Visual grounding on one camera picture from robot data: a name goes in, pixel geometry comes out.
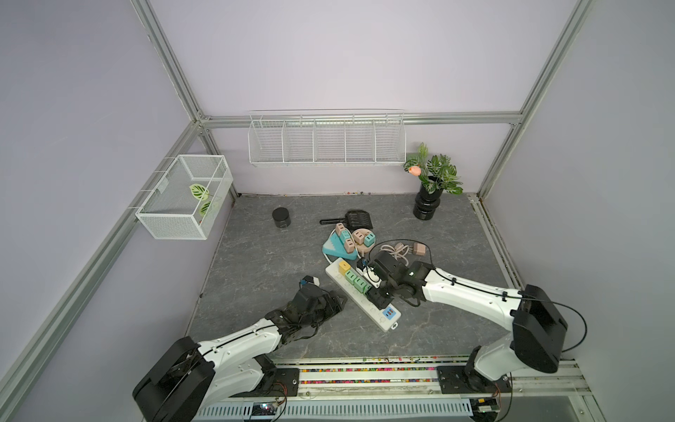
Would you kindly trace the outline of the yellow plug adapter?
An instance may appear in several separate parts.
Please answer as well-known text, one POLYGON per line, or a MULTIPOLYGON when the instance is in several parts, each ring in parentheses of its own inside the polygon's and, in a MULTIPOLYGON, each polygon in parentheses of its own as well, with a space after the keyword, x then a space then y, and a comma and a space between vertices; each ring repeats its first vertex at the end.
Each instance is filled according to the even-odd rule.
POLYGON ((346 275, 351 269, 351 266, 346 261, 342 260, 339 262, 339 272, 341 274, 346 275))

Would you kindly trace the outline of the green artificial plant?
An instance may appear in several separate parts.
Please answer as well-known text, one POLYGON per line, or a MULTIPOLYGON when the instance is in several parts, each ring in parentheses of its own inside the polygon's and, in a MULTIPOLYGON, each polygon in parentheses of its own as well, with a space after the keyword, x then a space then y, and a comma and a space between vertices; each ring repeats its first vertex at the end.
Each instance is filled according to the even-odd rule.
POLYGON ((463 193, 463 183, 451 158, 444 154, 431 155, 425 143, 420 144, 415 153, 407 156, 404 170, 417 177, 424 191, 429 194, 463 193))

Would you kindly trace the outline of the green plug adapter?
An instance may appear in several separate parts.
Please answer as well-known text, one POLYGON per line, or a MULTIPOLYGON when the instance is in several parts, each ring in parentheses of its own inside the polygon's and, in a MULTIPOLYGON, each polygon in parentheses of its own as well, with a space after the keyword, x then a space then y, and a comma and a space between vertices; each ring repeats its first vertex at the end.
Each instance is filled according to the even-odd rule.
POLYGON ((353 272, 352 270, 346 271, 346 272, 345 272, 345 277, 346 277, 346 279, 348 279, 348 281, 350 281, 352 284, 356 283, 356 282, 360 279, 360 276, 358 276, 358 274, 356 274, 356 273, 353 272))
POLYGON ((353 283, 353 286, 363 295, 365 295, 367 291, 369 291, 370 288, 372 288, 372 286, 367 281, 364 281, 363 279, 360 278, 353 283))

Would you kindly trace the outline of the green leaf in basket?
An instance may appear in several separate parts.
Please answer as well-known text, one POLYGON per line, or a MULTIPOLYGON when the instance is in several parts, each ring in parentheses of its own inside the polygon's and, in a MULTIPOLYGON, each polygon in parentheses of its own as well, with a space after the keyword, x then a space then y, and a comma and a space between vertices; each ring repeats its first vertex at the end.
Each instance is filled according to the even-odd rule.
POLYGON ((189 188, 193 198, 198 200, 200 215, 205 216, 212 204, 210 191, 201 184, 192 184, 189 188))

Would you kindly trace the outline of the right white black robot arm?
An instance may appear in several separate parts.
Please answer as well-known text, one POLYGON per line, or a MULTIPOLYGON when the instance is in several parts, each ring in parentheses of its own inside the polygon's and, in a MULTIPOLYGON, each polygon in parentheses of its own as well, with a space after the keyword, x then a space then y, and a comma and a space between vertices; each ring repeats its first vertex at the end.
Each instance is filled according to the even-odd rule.
POLYGON ((366 275, 380 286, 369 294, 382 306, 397 297, 463 309, 507 330, 488 346, 475 347, 462 371, 471 390, 495 383, 520 369, 555 374, 564 352, 568 324, 546 292, 498 288, 462 279, 420 260, 409 265, 382 251, 369 260, 366 275))

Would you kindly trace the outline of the small black round jar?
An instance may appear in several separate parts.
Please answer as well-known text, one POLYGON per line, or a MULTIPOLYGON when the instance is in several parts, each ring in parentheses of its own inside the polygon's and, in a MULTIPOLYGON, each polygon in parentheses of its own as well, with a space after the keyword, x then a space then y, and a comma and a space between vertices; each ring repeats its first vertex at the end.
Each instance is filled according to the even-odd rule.
POLYGON ((272 219, 275 226, 279 229, 288 228, 291 224, 290 212, 286 207, 276 207, 272 211, 272 219))

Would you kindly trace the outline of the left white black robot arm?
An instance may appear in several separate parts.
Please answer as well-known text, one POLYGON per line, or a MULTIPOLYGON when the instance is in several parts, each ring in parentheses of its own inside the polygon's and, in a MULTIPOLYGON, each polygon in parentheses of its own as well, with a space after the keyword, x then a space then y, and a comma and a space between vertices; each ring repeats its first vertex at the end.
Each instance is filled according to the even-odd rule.
POLYGON ((269 353, 317 330, 339 314, 347 298, 307 283, 284 307, 253 325, 213 339, 175 341, 137 383, 132 397, 147 421, 191 421, 203 407, 256 390, 276 367, 269 353))

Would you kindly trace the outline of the long white power strip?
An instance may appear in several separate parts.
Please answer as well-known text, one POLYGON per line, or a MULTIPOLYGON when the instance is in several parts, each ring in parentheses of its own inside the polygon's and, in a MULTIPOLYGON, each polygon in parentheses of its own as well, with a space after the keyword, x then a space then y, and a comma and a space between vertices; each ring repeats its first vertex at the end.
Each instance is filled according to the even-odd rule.
POLYGON ((398 327, 398 321, 401 312, 393 305, 388 305, 384 309, 377 308, 368 300, 367 294, 360 293, 346 277, 339 272, 339 262, 343 259, 338 258, 325 268, 326 274, 337 283, 347 294, 351 301, 358 306, 368 317, 383 331, 393 331, 398 327))

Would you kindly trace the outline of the pink beige plug adapter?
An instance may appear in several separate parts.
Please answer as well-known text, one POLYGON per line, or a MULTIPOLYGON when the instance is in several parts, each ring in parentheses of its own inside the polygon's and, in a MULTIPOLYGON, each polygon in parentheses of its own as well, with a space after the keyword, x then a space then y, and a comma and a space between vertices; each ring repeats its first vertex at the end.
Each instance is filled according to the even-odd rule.
POLYGON ((416 242, 415 244, 413 244, 412 252, 416 256, 423 257, 426 255, 427 246, 425 244, 416 242))

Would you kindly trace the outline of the black ribbed vase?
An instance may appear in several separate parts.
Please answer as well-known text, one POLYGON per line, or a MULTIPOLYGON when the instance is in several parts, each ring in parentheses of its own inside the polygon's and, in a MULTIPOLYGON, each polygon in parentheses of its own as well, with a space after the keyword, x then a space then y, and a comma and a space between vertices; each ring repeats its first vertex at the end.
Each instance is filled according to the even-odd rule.
POLYGON ((436 189, 433 193, 429 193, 425 186, 421 185, 414 202, 414 216, 421 221, 432 220, 437 208, 441 205, 442 194, 442 189, 436 189))

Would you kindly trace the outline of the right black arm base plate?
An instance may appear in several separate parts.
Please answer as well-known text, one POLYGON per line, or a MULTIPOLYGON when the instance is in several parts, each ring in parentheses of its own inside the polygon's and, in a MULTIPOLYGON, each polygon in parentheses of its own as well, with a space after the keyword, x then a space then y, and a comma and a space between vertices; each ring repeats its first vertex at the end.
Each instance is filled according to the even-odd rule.
POLYGON ((490 381, 478 372, 467 373, 465 367, 444 365, 436 367, 441 393, 444 395, 483 394, 496 396, 499 393, 511 393, 513 385, 508 376, 490 381))

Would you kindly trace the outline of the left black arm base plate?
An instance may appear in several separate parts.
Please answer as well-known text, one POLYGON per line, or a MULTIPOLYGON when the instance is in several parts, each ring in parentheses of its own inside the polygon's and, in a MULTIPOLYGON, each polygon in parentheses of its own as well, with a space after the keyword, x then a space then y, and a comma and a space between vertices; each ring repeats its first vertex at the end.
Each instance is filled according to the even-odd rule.
POLYGON ((300 387, 300 370, 291 367, 273 369, 246 397, 296 397, 300 387))

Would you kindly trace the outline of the teal triangular power socket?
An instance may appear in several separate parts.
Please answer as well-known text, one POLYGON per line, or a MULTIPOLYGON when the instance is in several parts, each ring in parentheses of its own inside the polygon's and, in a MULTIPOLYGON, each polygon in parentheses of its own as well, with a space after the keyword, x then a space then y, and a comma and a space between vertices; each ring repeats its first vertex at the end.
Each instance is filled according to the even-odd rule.
POLYGON ((343 260, 357 260, 359 252, 352 234, 347 229, 334 229, 322 246, 322 253, 343 260))

